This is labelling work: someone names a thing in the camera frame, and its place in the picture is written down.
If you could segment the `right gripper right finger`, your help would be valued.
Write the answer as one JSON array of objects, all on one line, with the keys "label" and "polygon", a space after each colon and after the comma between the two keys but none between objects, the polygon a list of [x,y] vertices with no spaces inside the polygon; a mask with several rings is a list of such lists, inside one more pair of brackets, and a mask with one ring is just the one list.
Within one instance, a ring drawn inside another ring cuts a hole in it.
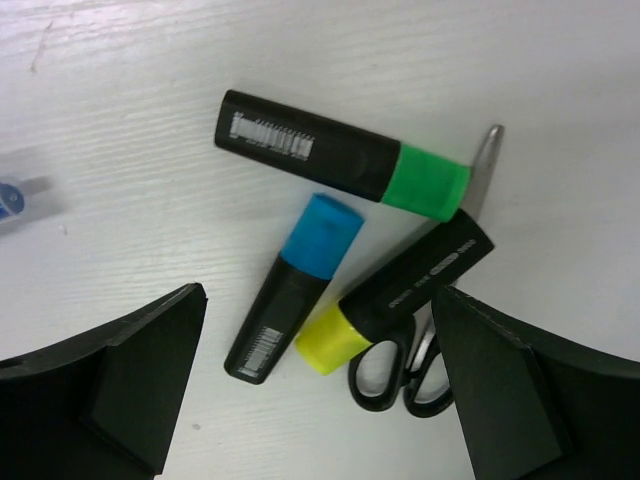
[{"label": "right gripper right finger", "polygon": [[478,479],[636,479],[639,364],[453,288],[432,303]]}]

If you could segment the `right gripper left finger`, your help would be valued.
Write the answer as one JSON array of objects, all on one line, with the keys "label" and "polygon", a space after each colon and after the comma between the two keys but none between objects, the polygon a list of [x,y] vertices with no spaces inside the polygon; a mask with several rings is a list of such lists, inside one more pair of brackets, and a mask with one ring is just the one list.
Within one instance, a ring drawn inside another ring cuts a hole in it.
[{"label": "right gripper left finger", "polygon": [[186,284],[140,309],[1,363],[4,479],[162,474],[204,324]]}]

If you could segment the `blue cap black highlighter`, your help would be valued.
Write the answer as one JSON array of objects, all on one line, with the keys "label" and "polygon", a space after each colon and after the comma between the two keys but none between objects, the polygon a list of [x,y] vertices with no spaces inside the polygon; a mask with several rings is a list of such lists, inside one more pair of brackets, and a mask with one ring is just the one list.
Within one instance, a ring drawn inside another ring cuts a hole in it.
[{"label": "blue cap black highlighter", "polygon": [[355,209],[311,197],[276,256],[224,361],[226,373],[262,384],[316,306],[364,223]]}]

